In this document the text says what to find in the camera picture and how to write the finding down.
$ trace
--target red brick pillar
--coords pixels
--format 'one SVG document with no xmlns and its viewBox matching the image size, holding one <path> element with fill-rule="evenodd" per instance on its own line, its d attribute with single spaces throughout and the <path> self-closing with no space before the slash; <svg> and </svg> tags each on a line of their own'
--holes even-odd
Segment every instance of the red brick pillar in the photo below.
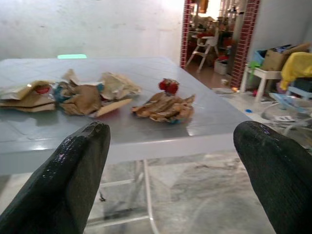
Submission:
<svg viewBox="0 0 312 234">
<path fill-rule="evenodd" d="M 180 67 L 184 68 L 186 64 L 187 40 L 189 34 L 189 22 L 191 17 L 191 0 L 184 0 L 183 22 L 182 22 L 182 39 L 180 50 Z"/>
<path fill-rule="evenodd" d="M 249 51 L 250 42 L 254 32 L 254 24 L 259 9 L 260 0 L 247 0 L 247 7 L 245 11 L 242 31 L 237 45 L 237 51 L 234 59 L 234 66 L 232 71 L 231 87 L 240 87 L 243 78 L 247 55 Z"/>
</svg>

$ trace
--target white high chair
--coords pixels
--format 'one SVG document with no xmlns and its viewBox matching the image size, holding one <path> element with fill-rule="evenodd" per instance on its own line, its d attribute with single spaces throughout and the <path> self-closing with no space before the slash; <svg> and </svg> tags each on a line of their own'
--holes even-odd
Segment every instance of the white high chair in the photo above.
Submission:
<svg viewBox="0 0 312 234">
<path fill-rule="evenodd" d="M 200 72 L 202 66 L 204 65 L 204 61 L 209 53 L 209 50 L 210 48 L 213 46 L 214 47 L 214 50 L 216 52 L 216 55 L 219 56 L 219 51 L 218 51 L 218 47 L 217 47 L 217 44 L 218 44 L 218 39 L 219 39 L 219 30 L 218 28 L 216 28 L 215 30 L 215 34 L 213 37 L 201 37 L 201 38 L 197 38 L 197 47 L 194 49 L 194 51 L 192 52 L 192 55 L 191 57 L 189 58 L 189 60 L 187 61 L 186 63 L 186 66 L 188 66 L 191 62 L 191 60 L 194 58 L 194 55 L 200 55 L 202 56 L 202 60 L 200 62 L 200 65 L 199 65 L 199 68 L 197 69 L 197 72 Z M 199 52 L 198 49 L 200 47 L 205 47 L 206 50 L 205 52 Z"/>
</svg>

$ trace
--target yellow cloth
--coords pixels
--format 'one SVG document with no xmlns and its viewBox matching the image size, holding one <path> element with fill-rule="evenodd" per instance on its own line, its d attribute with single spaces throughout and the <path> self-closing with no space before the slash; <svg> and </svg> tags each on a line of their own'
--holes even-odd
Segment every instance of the yellow cloth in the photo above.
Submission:
<svg viewBox="0 0 312 234">
<path fill-rule="evenodd" d="M 292 53 L 287 59 L 281 75 L 280 88 L 282 90 L 287 90 L 289 84 L 298 77 L 312 78 L 312 53 Z"/>
</svg>

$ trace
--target blue container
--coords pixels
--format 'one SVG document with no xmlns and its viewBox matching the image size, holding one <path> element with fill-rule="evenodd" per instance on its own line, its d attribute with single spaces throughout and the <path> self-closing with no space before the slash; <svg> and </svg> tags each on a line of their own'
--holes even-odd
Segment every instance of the blue container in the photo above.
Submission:
<svg viewBox="0 0 312 234">
<path fill-rule="evenodd" d="M 267 53 L 266 50 L 256 50 L 256 51 L 254 51 L 252 61 L 255 61 L 255 62 L 259 63 L 259 65 L 261 66 L 263 64 L 264 57 L 265 57 L 266 53 Z"/>
</svg>

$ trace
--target doorway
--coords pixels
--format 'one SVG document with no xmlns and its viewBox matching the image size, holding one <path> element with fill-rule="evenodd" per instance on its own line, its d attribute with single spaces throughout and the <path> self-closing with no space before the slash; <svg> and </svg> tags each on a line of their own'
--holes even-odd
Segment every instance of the doorway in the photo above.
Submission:
<svg viewBox="0 0 312 234">
<path fill-rule="evenodd" d="M 260 0 L 185 0 L 180 66 L 209 88 L 239 86 L 259 3 Z M 195 55 L 186 66 L 198 38 L 213 36 L 216 31 L 218 55 L 210 49 L 199 72 L 202 56 Z M 222 63 L 221 72 L 215 72 L 218 62 Z"/>
</svg>

